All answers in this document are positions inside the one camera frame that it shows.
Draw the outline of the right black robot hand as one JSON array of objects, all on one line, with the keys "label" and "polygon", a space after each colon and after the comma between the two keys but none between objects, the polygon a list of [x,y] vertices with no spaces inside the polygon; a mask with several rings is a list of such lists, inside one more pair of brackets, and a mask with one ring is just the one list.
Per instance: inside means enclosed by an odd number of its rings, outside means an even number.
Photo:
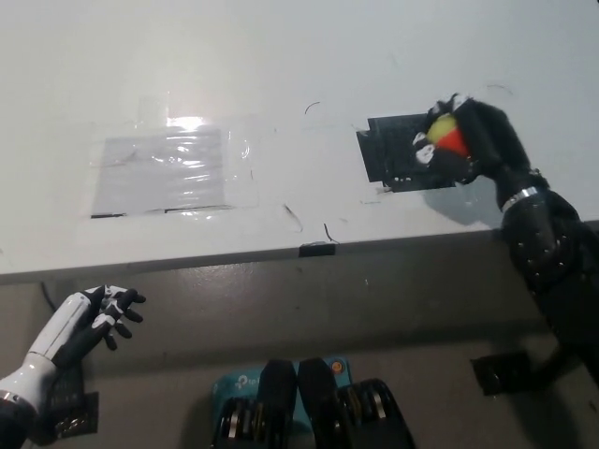
[{"label": "right black robot hand", "polygon": [[413,139],[416,161],[446,180],[495,183],[500,209],[514,196],[548,189],[505,112],[469,95],[437,101]]}]

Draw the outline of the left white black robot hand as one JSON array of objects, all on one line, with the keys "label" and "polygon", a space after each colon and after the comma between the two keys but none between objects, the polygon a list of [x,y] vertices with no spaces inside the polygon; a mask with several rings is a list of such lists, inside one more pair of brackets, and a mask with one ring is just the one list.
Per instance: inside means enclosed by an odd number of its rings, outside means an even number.
[{"label": "left white black robot hand", "polygon": [[42,328],[29,352],[40,355],[57,369],[69,369],[80,363],[100,343],[109,350],[118,348],[117,335],[131,339],[126,321],[141,323],[133,310],[146,297],[135,289],[100,285],[67,297]]}]

